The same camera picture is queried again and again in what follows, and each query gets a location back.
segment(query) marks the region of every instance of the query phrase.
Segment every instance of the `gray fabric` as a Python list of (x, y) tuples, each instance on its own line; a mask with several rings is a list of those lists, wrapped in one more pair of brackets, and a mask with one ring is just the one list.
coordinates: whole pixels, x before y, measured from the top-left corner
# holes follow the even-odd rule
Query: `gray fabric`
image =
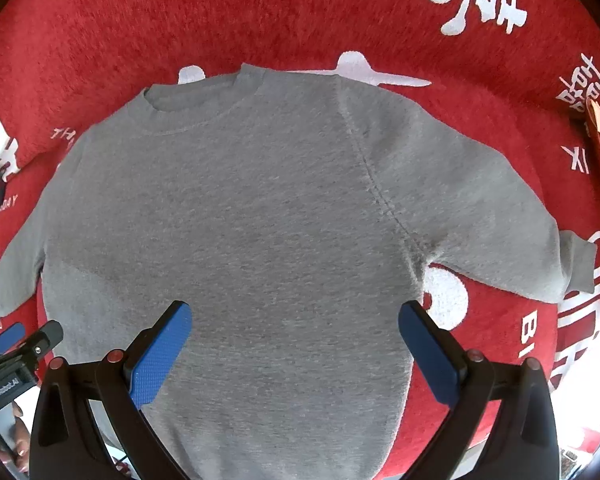
[(0, 317), (43, 266), (78, 362), (186, 301), (193, 335), (146, 414), (190, 475), (370, 479), (410, 380), (398, 310), (427, 264), (556, 303), (593, 291), (595, 251), (416, 103), (244, 66), (153, 86), (76, 143), (0, 261)]

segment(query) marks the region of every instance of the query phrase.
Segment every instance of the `blue gripper pad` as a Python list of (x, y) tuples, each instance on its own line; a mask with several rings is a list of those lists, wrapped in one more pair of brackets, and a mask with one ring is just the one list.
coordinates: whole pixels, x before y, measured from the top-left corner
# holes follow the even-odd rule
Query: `blue gripper pad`
[(129, 385), (129, 396), (138, 410), (141, 406), (154, 402), (189, 338), (191, 326), (191, 309), (188, 304), (183, 303), (138, 361)]
[(26, 332), (22, 323), (14, 323), (7, 330), (0, 334), (0, 355), (9, 351), (9, 348), (19, 343)]
[(455, 406), (460, 396), (458, 371), (409, 303), (400, 309), (398, 328), (436, 400)]

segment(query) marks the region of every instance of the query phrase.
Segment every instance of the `silver screw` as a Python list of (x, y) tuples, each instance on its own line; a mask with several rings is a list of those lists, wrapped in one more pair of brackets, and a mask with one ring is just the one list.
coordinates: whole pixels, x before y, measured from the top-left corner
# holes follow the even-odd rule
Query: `silver screw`
[(541, 368), (540, 361), (538, 361), (538, 359), (535, 357), (529, 357), (526, 360), (526, 365), (532, 370), (539, 370)]
[(474, 363), (480, 363), (484, 361), (484, 355), (479, 350), (475, 348), (471, 348), (466, 351), (466, 356), (469, 358), (469, 361), (473, 361)]

